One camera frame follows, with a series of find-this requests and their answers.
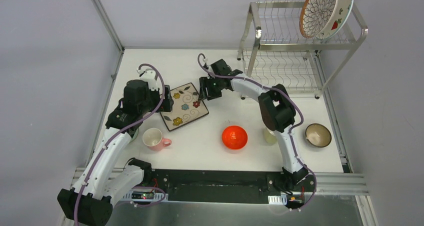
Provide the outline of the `square floral plate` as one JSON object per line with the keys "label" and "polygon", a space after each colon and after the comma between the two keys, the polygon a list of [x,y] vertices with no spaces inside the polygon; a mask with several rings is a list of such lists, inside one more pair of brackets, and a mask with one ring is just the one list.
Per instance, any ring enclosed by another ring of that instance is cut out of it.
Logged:
{"label": "square floral plate", "polygon": [[171,112],[161,112],[161,118],[169,132],[199,120],[209,114],[203,101],[199,101],[199,91],[190,82],[170,90],[173,100]]}

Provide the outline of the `pale yellow mug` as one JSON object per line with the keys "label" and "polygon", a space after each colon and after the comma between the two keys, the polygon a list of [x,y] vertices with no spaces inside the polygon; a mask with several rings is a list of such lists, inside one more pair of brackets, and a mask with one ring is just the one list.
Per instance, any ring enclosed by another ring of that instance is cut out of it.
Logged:
{"label": "pale yellow mug", "polygon": [[273,144],[277,143],[277,138],[276,138],[276,136],[275,136],[274,132],[273,132],[273,131],[271,131],[270,129],[265,128],[265,129],[263,130],[263,133],[262,133],[262,134],[263,134],[263,138],[264,138],[264,140],[265,140],[268,144],[273,145]]}

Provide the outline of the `brown petal pattern plate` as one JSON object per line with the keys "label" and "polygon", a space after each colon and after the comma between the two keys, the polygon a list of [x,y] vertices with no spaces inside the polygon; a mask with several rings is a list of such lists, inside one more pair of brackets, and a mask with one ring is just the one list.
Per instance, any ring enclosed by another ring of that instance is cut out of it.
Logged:
{"label": "brown petal pattern plate", "polygon": [[301,35],[316,38],[324,32],[333,14],[337,0],[305,0],[299,18]]}

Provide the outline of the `watermelon pattern round plate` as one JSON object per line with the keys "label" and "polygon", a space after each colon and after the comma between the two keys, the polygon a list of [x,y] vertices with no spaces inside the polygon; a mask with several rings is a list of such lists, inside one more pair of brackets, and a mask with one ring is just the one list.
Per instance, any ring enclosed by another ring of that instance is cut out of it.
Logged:
{"label": "watermelon pattern round plate", "polygon": [[320,33],[323,40],[333,37],[345,24],[352,11],[354,0],[336,0],[332,14]]}

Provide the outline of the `brown dish under right arm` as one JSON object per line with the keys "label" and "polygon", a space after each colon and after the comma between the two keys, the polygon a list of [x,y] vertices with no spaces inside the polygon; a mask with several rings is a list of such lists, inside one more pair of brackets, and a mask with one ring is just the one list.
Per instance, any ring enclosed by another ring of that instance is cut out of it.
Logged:
{"label": "brown dish under right arm", "polygon": [[332,142],[330,130],[320,123],[312,123],[305,129],[306,141],[314,147],[325,148]]}

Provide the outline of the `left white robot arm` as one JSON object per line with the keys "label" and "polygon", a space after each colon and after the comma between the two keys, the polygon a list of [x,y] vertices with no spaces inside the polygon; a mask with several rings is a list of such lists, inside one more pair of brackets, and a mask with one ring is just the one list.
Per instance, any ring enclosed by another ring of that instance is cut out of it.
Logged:
{"label": "left white robot arm", "polygon": [[110,180],[113,168],[126,146],[137,136],[137,130],[148,115],[170,112],[173,99],[169,85],[159,87],[140,79],[127,82],[123,97],[109,114],[101,145],[83,174],[70,189],[61,189],[57,196],[66,218],[77,226],[104,226],[109,221],[113,207],[133,187],[147,188],[152,184],[152,165],[131,158],[117,177]]}

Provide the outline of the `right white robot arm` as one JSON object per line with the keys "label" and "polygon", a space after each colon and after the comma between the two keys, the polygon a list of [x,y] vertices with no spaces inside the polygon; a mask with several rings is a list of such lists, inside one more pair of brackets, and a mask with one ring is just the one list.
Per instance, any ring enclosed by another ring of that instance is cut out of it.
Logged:
{"label": "right white robot arm", "polygon": [[206,77],[199,78],[198,99],[210,101],[220,98],[222,90],[230,90],[255,100],[259,104],[264,125],[277,139],[283,160],[284,186],[290,191],[302,187],[309,171],[294,138],[294,129],[300,126],[295,122],[295,116],[302,113],[288,96],[285,87],[282,84],[272,87],[262,85],[239,69],[231,70],[223,59],[211,65],[204,61],[198,64],[207,73]]}

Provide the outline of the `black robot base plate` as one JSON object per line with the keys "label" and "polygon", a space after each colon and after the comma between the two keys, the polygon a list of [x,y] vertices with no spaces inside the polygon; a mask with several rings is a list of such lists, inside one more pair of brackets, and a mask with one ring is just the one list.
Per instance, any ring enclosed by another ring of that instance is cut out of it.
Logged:
{"label": "black robot base plate", "polygon": [[172,202],[269,204],[270,199],[287,195],[297,201],[315,189],[317,180],[309,174],[300,182],[280,171],[222,171],[155,169],[135,186],[148,193],[166,193]]}

